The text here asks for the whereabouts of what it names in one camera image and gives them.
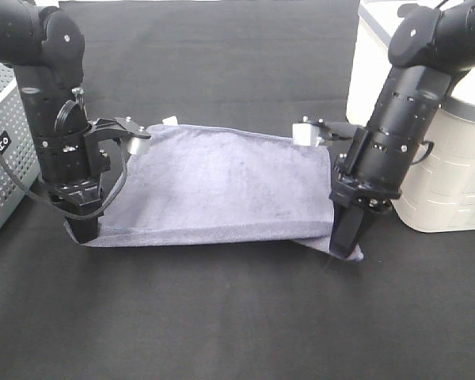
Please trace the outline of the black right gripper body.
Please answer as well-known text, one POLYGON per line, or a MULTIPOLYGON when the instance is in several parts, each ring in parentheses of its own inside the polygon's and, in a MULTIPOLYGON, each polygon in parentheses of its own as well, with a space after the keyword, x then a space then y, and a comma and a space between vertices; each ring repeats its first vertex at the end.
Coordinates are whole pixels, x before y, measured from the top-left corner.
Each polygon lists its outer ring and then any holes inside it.
POLYGON ((398 200, 400 189, 382 188, 376 184, 369 184, 345 173, 344 162, 346 154, 339 154, 333 164, 336 179, 332 183, 329 198, 334 204, 341 207, 358 206, 365 211, 386 214, 392 209, 392 201, 398 200))

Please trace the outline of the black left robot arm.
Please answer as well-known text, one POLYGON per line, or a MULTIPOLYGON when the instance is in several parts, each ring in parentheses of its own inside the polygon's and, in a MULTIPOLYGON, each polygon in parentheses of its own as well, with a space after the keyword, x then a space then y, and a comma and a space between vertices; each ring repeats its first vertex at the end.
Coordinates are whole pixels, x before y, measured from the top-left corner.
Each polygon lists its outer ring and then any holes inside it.
POLYGON ((101 174, 110 159, 73 93, 83 81, 85 39, 55 6, 0 1, 0 63, 12 67, 52 204, 85 216, 103 203, 101 174))

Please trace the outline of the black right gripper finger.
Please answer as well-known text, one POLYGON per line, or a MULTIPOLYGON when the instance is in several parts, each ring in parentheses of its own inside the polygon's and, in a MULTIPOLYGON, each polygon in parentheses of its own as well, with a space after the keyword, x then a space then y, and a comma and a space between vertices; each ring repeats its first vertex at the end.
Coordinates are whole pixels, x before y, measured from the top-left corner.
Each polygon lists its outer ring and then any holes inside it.
POLYGON ((329 242, 330 253, 336 257, 350 257, 357 245, 363 220, 364 209, 356 205, 334 206, 334 223, 329 242))

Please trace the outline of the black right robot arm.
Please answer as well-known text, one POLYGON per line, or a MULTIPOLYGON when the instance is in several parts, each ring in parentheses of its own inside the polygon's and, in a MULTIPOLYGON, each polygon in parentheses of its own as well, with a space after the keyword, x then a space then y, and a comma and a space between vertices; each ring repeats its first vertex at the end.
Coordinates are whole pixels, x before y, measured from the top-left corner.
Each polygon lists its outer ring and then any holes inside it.
POLYGON ((401 184, 440 105, 475 67, 475 1, 417 6, 393 34, 391 69, 365 127, 334 164, 329 252, 348 259, 401 196, 401 184))

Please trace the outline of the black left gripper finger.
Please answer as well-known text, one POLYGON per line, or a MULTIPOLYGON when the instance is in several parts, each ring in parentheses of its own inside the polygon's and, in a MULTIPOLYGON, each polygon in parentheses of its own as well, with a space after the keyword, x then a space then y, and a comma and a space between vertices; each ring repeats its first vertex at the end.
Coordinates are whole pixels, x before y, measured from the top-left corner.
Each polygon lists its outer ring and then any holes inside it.
POLYGON ((89 218, 84 215, 84 219, 69 218, 69 227, 77 243, 84 244, 97 238, 99 233, 98 219, 103 214, 89 218))

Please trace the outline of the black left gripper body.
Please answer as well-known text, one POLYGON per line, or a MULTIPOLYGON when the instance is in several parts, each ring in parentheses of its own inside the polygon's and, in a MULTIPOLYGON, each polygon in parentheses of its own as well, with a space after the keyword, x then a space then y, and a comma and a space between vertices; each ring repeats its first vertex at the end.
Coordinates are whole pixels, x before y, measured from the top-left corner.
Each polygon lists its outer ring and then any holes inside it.
POLYGON ((61 216, 84 219, 84 215, 104 214, 101 176, 60 184, 43 180, 43 188, 49 208, 61 216))

